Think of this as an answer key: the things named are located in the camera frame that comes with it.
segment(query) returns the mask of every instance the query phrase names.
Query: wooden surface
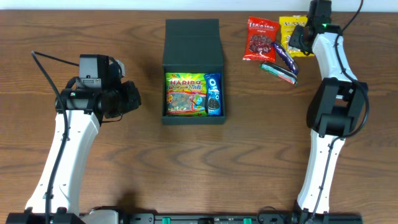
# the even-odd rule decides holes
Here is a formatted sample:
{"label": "wooden surface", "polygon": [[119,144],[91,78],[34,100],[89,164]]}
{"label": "wooden surface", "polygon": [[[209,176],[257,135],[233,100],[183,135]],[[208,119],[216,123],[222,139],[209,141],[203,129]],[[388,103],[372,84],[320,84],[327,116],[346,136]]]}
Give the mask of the wooden surface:
{"label": "wooden surface", "polygon": [[[72,62],[80,54],[112,55],[142,96],[138,110],[101,127],[81,187],[82,212],[116,204],[159,213],[255,213],[264,205],[290,210],[310,154],[305,116],[320,84],[318,63],[297,59],[294,87],[242,56],[249,16],[277,21],[294,14],[0,11],[0,223],[9,212],[23,211],[53,138],[55,96],[31,50]],[[344,25],[351,16],[333,13],[333,21]],[[184,18],[220,19],[222,126],[160,122],[165,19]],[[398,222],[397,21],[398,14],[362,13],[344,35],[350,67],[369,85],[371,113],[340,154],[330,212],[358,212],[365,223]],[[40,60],[61,89],[78,75],[76,67]]]}

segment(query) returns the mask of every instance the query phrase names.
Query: open box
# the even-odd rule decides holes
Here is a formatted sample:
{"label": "open box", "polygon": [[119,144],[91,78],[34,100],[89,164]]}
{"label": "open box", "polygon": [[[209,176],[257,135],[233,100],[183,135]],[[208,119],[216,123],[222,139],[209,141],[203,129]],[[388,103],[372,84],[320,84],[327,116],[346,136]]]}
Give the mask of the open box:
{"label": "open box", "polygon": [[[167,19],[163,54],[163,124],[225,122],[224,60],[218,19]],[[165,73],[220,73],[221,116],[166,116]]]}

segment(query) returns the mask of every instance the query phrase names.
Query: oreo package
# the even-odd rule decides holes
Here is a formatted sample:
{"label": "oreo package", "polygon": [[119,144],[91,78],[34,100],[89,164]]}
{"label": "oreo package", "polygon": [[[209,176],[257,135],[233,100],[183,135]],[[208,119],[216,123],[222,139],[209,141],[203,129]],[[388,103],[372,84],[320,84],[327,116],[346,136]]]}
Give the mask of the oreo package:
{"label": "oreo package", "polygon": [[221,116],[221,74],[205,75],[208,116]]}

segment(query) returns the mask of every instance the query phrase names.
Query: red candy bag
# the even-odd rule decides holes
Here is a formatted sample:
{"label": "red candy bag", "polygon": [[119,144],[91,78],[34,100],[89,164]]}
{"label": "red candy bag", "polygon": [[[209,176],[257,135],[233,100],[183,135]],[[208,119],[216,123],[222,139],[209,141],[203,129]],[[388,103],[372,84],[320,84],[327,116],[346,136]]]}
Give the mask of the red candy bag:
{"label": "red candy bag", "polygon": [[243,60],[275,62],[275,50],[271,43],[275,41],[278,30],[278,22],[249,17],[248,42]]}

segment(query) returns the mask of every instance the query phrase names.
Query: yellow candy bag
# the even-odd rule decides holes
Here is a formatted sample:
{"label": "yellow candy bag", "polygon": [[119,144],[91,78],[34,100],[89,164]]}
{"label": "yellow candy bag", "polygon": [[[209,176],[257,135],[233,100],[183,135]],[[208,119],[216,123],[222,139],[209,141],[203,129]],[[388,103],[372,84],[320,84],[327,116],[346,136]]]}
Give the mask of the yellow candy bag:
{"label": "yellow candy bag", "polygon": [[314,54],[306,56],[299,49],[289,46],[290,36],[293,34],[296,25],[305,26],[306,16],[281,16],[279,17],[280,33],[282,34],[281,44],[292,57],[313,57]]}

